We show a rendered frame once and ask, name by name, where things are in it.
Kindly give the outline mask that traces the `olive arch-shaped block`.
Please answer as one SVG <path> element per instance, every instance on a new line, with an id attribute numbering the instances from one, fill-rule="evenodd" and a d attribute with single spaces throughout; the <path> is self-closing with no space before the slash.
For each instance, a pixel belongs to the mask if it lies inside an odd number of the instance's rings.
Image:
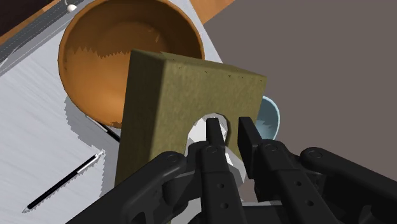
<path id="1" fill-rule="evenodd" d="M 201 193 L 195 157 L 185 157 L 188 133 L 205 115 L 226 118 L 226 141 L 237 145 L 237 120 L 255 118 L 266 77 L 171 53 L 134 50 L 123 109 L 115 188 L 115 222 L 137 216 L 164 223 Z"/>

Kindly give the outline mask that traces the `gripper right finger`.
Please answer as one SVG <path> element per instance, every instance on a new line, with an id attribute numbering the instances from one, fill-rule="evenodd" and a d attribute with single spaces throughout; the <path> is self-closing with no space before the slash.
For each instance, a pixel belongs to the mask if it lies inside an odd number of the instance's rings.
<path id="1" fill-rule="evenodd" d="M 259 200 L 281 201 L 291 224 L 397 224 L 397 182 L 322 148 L 296 156 L 240 117 L 238 147 Z"/>

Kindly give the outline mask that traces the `orange-brown bowl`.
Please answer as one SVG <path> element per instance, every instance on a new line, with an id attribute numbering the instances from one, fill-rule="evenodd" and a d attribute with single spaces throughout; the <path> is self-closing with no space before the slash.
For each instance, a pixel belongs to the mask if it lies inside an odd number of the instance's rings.
<path id="1" fill-rule="evenodd" d="M 94 120 L 122 125 L 131 50 L 204 59 L 199 32 L 169 0 L 94 0 L 59 45 L 59 76 L 70 100 Z"/>

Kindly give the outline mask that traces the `black pen with silver tip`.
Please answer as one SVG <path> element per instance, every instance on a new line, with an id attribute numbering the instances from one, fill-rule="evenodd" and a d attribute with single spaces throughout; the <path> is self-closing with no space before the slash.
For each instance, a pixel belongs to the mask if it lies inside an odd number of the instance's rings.
<path id="1" fill-rule="evenodd" d="M 90 118 L 87 115 L 85 117 L 88 118 L 91 122 L 95 123 L 96 126 L 100 127 L 104 132 L 106 132 L 109 136 L 111 136 L 115 141 L 120 142 L 120 136 L 118 134 L 116 134 L 115 132 L 113 132 L 108 126 L 95 121 L 94 119 Z"/>
<path id="2" fill-rule="evenodd" d="M 58 181 L 56 184 L 54 184 L 51 188 L 49 188 L 47 191 L 42 193 L 38 198 L 36 198 L 30 204 L 28 204 L 22 212 L 28 213 L 30 210 L 34 209 L 40 203 L 42 203 L 45 199 L 51 197 L 51 195 L 53 195 L 57 190 L 59 190 L 61 187 L 63 187 L 65 184 L 67 184 L 73 178 L 75 178 L 77 175 L 83 173 L 85 170 L 87 170 L 88 167 L 90 167 L 96 161 L 98 161 L 98 159 L 103 154 L 104 154 L 104 150 L 101 150 L 100 152 L 96 153 L 95 155 L 90 157 L 88 160 L 83 162 L 80 166 L 75 168 L 75 170 L 71 171 L 67 176 L 63 177 L 60 181 Z"/>

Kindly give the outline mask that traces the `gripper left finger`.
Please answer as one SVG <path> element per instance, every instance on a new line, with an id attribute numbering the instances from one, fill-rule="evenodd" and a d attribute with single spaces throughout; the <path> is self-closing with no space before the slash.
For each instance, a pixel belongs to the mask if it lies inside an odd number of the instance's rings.
<path id="1" fill-rule="evenodd" d="M 199 198 L 203 224 L 247 224 L 217 118 L 190 154 L 165 151 L 66 224 L 167 224 Z"/>

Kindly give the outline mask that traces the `light blue bowl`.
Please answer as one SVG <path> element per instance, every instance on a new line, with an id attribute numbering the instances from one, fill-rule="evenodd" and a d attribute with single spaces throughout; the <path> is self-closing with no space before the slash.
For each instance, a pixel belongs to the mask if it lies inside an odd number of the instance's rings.
<path id="1" fill-rule="evenodd" d="M 278 134 L 281 116 L 277 104 L 270 98 L 263 96 L 260 104 L 255 127 L 262 139 L 274 140 Z"/>

